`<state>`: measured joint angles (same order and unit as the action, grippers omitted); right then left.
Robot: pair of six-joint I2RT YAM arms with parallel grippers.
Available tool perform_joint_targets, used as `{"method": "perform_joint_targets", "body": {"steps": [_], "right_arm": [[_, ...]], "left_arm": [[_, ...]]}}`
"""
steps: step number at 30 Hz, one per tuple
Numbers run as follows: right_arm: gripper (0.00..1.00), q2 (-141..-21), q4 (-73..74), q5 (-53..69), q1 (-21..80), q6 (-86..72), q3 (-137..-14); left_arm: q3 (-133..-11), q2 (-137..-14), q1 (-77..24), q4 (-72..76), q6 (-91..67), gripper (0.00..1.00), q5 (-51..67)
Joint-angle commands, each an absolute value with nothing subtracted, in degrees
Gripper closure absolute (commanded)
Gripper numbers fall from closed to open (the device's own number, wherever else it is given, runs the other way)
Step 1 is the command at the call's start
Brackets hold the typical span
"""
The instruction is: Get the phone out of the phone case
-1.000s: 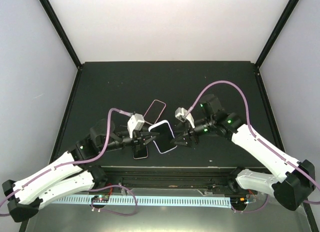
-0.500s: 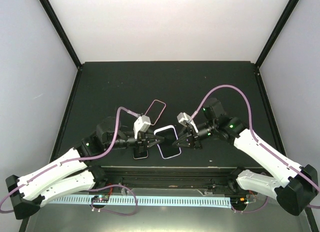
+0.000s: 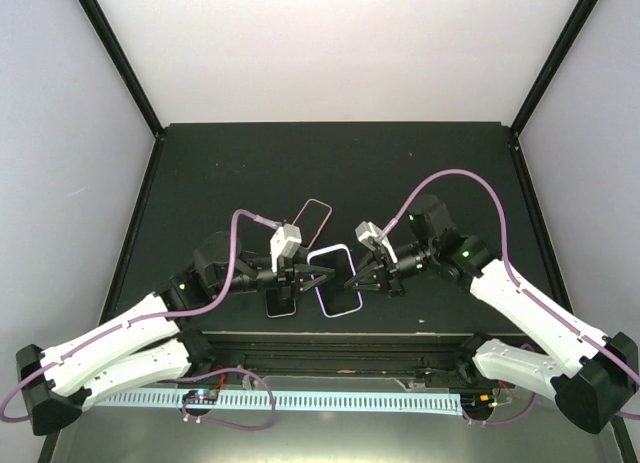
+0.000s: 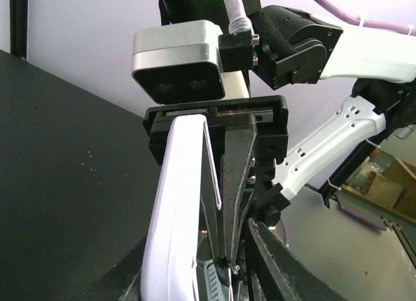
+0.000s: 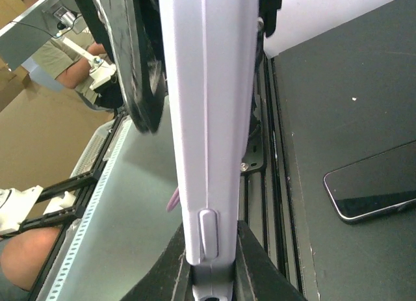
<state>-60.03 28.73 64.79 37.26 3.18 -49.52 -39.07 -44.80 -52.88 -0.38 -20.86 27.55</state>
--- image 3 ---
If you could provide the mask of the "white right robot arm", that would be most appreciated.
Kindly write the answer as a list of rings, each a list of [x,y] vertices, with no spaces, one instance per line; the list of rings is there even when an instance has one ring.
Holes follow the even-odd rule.
[[[367,291],[402,296],[419,275],[449,281],[523,331],[537,351],[477,333],[454,362],[457,379],[476,386],[502,380],[553,401],[575,426],[599,433],[638,392],[639,348],[626,334],[610,336],[559,306],[524,279],[477,236],[459,232],[446,205],[421,194],[405,212],[413,242],[393,247],[371,222],[356,229],[368,252],[353,264],[341,244],[307,256],[307,289],[315,289],[327,317],[345,315],[337,296]]]

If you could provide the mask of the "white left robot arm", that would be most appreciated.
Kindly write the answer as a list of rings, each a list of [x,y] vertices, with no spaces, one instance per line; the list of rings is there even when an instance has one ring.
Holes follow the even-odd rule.
[[[16,354],[17,375],[34,435],[69,426],[121,391],[183,377],[207,380],[215,356],[202,333],[190,327],[189,313],[211,303],[221,291],[261,293],[269,316],[288,316],[302,294],[336,273],[307,263],[306,251],[287,235],[272,237],[269,257],[229,248],[239,243],[227,232],[214,233],[162,291],[71,341],[21,348]]]

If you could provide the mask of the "purple phone case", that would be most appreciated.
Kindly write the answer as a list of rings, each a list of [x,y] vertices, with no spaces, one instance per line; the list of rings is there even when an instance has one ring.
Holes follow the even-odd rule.
[[[338,318],[360,311],[363,297],[360,292],[345,289],[345,283],[356,274],[349,248],[338,243],[311,251],[309,265],[334,270],[333,276],[315,288],[316,296],[326,318]]]

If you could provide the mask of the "pink phone case with phone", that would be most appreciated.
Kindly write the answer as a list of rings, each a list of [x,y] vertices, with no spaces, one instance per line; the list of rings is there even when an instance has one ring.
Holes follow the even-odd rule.
[[[333,213],[328,203],[315,198],[309,198],[291,222],[300,230],[301,247],[309,250],[318,239],[323,228]]]

